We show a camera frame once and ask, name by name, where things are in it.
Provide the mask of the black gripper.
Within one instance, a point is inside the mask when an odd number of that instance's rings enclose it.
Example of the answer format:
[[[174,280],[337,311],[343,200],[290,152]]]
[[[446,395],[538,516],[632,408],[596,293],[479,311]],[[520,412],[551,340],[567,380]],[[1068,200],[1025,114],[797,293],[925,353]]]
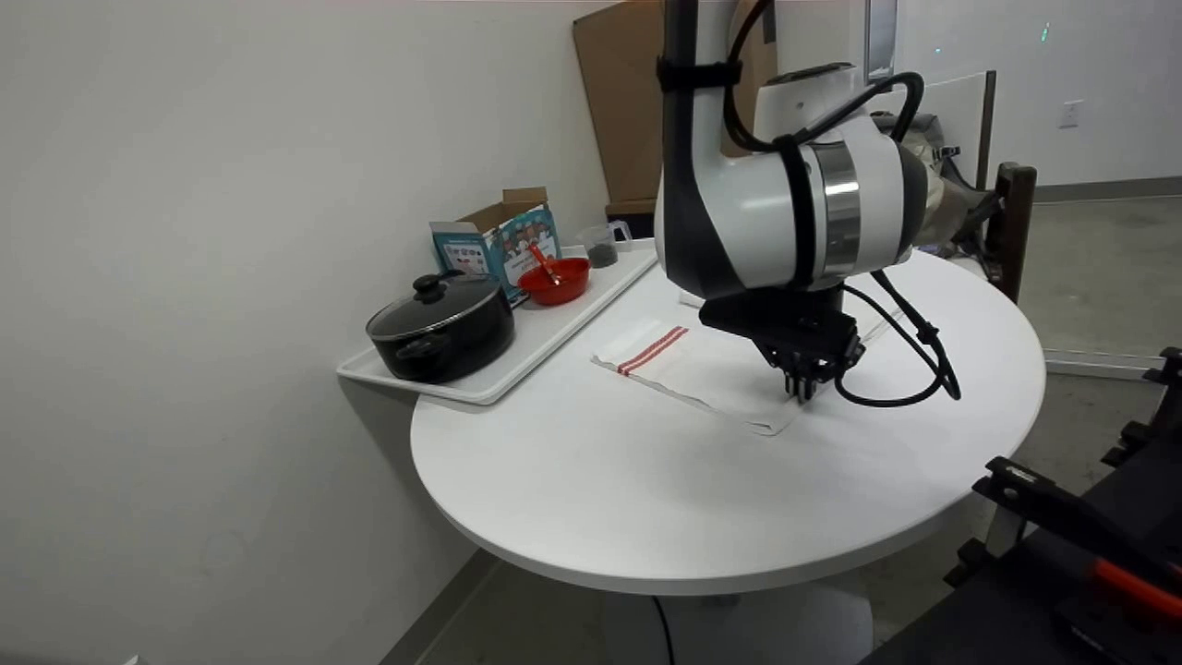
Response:
[[[748,335],[785,372],[788,395],[803,401],[813,401],[827,380],[839,380],[866,353],[839,288],[753,288],[707,299],[698,321]]]

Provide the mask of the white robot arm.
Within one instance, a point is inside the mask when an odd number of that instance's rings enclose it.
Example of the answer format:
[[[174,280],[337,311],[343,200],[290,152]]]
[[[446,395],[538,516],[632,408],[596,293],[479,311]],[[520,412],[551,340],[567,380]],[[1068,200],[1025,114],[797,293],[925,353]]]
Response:
[[[912,71],[850,88],[845,59],[788,71],[758,138],[737,107],[742,43],[776,0],[758,0],[731,32],[737,0],[664,0],[659,250],[664,275],[707,305],[698,321],[748,335],[811,401],[822,383],[843,399],[861,359],[843,311],[850,275],[871,272],[918,324],[910,346],[932,369],[912,399],[960,395],[936,324],[889,285],[925,225],[926,173],[900,138],[925,104]]]

